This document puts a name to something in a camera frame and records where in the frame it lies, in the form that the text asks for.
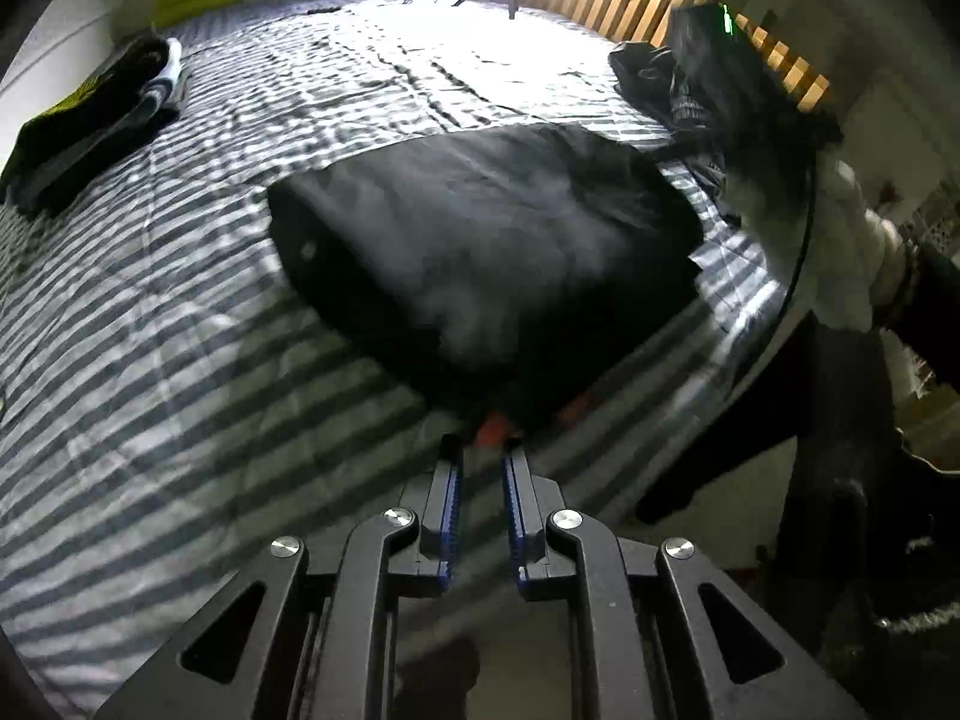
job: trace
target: black metal bracket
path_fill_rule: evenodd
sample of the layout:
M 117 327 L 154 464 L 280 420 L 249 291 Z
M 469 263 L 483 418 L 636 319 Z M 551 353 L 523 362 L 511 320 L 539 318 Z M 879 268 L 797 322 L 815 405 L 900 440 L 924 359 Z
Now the black metal bracket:
M 280 536 L 97 712 L 98 720 L 381 720 L 397 600 L 443 593 L 455 559 L 462 448 L 361 522 L 339 551 Z
M 575 716 L 584 720 L 864 720 L 803 648 L 684 538 L 617 538 L 504 458 L 520 592 L 568 600 Z

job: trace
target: black cloth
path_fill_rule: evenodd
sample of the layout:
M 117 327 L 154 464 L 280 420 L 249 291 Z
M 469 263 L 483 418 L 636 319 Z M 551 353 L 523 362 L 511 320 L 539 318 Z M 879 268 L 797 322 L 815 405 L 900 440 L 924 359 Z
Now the black cloth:
M 651 43 L 621 43 L 608 61 L 619 95 L 673 135 L 676 149 L 658 149 L 655 158 L 682 157 L 720 215 L 728 223 L 738 223 L 738 214 L 724 199 L 723 151 L 707 142 L 716 129 L 713 114 L 702 90 L 677 66 L 672 50 Z M 695 143 L 701 136 L 704 141 Z
M 320 316 L 436 405 L 535 427 L 685 308 L 699 218 L 631 146 L 535 124 L 295 175 L 271 235 Z
M 704 485 L 798 435 L 815 322 L 812 315 L 801 322 L 747 391 L 647 490 L 637 505 L 641 521 L 652 524 L 685 509 Z
M 70 97 L 26 122 L 0 175 L 0 201 L 29 217 L 61 213 L 99 173 L 174 121 L 188 79 L 175 42 L 134 39 Z

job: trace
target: gray and white striped bedspread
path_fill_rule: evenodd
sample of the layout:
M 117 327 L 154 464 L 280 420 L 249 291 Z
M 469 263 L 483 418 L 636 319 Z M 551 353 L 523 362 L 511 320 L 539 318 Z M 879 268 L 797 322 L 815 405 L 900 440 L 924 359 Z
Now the gray and white striped bedspread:
M 287 286 L 269 184 L 469 127 L 665 137 L 616 95 L 599 36 L 449 4 L 192 25 L 179 122 L 59 220 L 0 210 L 0 623 L 64 715 L 96 709 L 270 538 L 342 536 L 392 502 L 453 427 Z M 757 247 L 666 167 L 707 232 L 703 299 L 532 451 L 570 503 L 609 521 L 720 412 L 781 296 Z M 500 497 L 496 465 L 474 459 L 453 590 L 405 613 L 407 655 L 512 592 Z

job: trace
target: mattress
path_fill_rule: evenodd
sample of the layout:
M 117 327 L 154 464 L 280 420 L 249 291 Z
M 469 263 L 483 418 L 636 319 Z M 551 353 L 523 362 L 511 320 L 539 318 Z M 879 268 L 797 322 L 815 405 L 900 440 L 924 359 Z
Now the mattress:
M 88 716 L 282 533 L 343 538 L 456 427 L 285 282 L 266 187 L 406 138 L 581 124 L 649 148 L 578 25 L 452 0 L 275 0 L 175 33 L 184 115 L 57 220 L 0 208 L 0 624 L 64 716 Z M 723 409 L 782 288 L 683 165 L 701 298 L 611 371 L 536 472 L 607 522 Z M 470 456 L 462 560 L 401 610 L 400 656 L 512 596 L 498 459 Z

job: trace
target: white wall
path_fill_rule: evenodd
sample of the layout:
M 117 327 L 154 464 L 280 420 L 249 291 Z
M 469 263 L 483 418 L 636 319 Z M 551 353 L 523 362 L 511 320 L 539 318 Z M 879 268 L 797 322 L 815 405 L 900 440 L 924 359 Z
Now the white wall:
M 54 0 L 0 81 L 0 166 L 28 119 L 73 92 L 113 50 L 120 0 Z
M 960 55 L 920 0 L 749 0 L 774 34 L 837 82 L 844 158 L 868 199 L 891 180 L 915 208 L 960 167 Z

